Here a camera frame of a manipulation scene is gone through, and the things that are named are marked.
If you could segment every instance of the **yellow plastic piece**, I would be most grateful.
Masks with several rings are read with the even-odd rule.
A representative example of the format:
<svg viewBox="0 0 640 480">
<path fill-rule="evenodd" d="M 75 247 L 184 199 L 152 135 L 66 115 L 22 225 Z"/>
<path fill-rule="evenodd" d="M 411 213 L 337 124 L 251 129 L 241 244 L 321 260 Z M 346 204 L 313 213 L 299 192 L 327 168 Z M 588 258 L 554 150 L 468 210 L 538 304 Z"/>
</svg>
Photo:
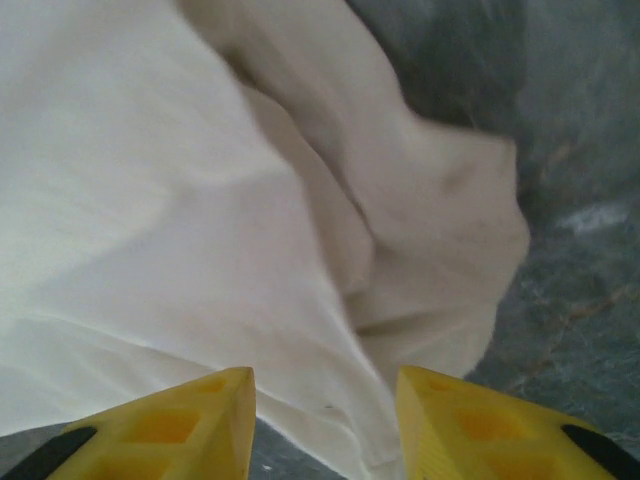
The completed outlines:
<svg viewBox="0 0 640 480">
<path fill-rule="evenodd" d="M 409 480 L 612 480 L 560 429 L 587 423 L 463 380 L 402 367 L 396 409 Z"/>
<path fill-rule="evenodd" d="M 246 480 L 253 370 L 232 368 L 70 425 L 98 432 L 49 480 Z"/>
</svg>

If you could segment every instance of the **white dress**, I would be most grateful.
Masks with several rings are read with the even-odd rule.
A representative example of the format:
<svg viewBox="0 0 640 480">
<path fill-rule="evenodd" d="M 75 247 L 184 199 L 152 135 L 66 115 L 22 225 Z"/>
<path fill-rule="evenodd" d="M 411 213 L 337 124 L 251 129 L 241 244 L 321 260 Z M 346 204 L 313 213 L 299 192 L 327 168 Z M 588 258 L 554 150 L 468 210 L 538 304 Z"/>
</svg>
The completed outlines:
<svg viewBox="0 0 640 480">
<path fill-rule="evenodd" d="M 0 434 L 230 366 L 349 479 L 527 244 L 509 140 L 418 119 L 336 0 L 0 2 Z"/>
</svg>

